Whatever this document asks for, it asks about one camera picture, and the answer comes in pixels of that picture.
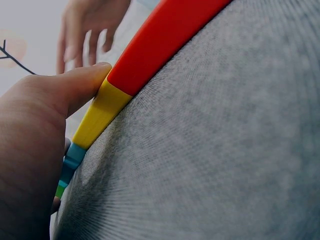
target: colorful toy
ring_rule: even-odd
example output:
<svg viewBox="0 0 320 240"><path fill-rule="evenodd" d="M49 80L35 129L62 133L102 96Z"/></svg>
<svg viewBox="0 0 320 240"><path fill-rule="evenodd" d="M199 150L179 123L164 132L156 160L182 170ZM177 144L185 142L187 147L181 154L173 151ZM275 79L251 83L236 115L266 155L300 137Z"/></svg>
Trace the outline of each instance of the colorful toy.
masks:
<svg viewBox="0 0 320 240"><path fill-rule="evenodd" d="M102 83L63 161L61 197L86 151L161 67L231 0L162 0Z"/></svg>

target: hand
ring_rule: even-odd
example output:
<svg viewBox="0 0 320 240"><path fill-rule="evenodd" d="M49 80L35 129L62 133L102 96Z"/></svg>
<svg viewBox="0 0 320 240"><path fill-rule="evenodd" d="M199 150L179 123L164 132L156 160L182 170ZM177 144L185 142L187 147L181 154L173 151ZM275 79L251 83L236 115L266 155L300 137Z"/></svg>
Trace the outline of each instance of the hand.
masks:
<svg viewBox="0 0 320 240"><path fill-rule="evenodd" d="M74 60L76 68L83 66L83 46L86 33L89 40L89 64L97 59L97 43L101 31L107 29L103 51L108 52L115 32L124 18L131 0L69 0L62 16L58 41L57 73L65 72L65 62Z"/></svg>
<svg viewBox="0 0 320 240"><path fill-rule="evenodd" d="M49 239L66 118L97 93L110 69L28 76L0 97L0 239Z"/></svg>

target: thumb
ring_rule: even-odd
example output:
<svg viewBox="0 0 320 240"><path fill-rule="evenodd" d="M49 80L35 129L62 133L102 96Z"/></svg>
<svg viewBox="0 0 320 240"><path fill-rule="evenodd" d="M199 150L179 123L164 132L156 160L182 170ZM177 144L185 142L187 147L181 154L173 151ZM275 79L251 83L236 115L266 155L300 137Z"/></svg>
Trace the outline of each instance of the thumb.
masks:
<svg viewBox="0 0 320 240"><path fill-rule="evenodd" d="M60 103L60 112L67 118L92 99L110 70L109 63L101 62L91 67L80 67L52 76L52 81L57 87L55 100L56 103Z"/></svg>

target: gray fabric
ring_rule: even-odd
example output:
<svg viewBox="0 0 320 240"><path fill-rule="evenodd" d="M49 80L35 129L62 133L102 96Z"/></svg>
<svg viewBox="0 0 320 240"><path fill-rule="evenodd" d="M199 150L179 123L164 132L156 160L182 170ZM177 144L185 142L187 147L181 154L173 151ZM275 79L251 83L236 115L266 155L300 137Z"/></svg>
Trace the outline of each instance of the gray fabric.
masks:
<svg viewBox="0 0 320 240"><path fill-rule="evenodd" d="M233 1L88 151L55 239L320 239L319 86L319 0Z"/></svg>

